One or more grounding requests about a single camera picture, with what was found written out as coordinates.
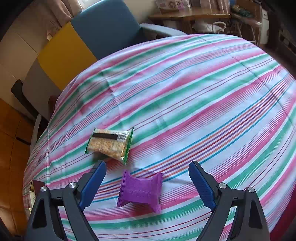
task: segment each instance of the yellow cushion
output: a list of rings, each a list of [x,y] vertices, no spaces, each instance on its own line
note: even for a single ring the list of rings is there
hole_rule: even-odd
[[[41,68],[60,90],[96,61],[70,22],[58,31],[38,56]]]

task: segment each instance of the barcode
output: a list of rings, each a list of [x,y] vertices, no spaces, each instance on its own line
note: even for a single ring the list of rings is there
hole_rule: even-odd
[[[114,132],[112,132],[112,134],[117,135],[117,141],[125,141],[126,137],[128,135],[125,132],[118,132],[118,131],[114,131]]]

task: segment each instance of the table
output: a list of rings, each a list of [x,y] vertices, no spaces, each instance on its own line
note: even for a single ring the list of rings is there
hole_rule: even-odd
[[[179,24],[179,29],[187,34],[192,34],[192,26],[190,21],[197,19],[208,19],[208,18],[230,18],[229,10],[219,10],[219,9],[207,9],[200,7],[184,8],[179,11],[167,12],[167,13],[157,13],[148,16],[148,18],[158,25],[163,25],[164,20],[177,21]]]
[[[188,175],[193,160],[231,188],[253,186],[271,231],[295,186],[295,104],[291,74],[236,36],[185,35],[123,49],[60,95],[24,173],[24,205],[32,179],[63,188],[91,169],[100,156],[84,151],[94,127],[134,126],[127,165],[105,160],[107,174],[84,211],[100,240],[195,240],[210,210]],[[140,204],[116,207],[125,169],[135,177],[163,173],[160,214]]]

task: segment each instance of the blue cushion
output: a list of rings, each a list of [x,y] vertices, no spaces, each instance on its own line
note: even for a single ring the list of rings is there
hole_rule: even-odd
[[[78,14],[71,24],[97,59],[146,41],[122,0],[102,0]]]

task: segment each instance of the wooden desk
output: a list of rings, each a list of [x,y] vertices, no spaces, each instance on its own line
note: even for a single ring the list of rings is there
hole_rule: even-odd
[[[163,25],[164,20],[173,20],[178,22],[178,29],[192,34],[192,26],[190,21],[205,18],[230,18],[230,12],[223,12],[218,9],[205,9],[200,7],[185,8],[176,12],[158,13],[148,16],[148,18],[158,25]]]

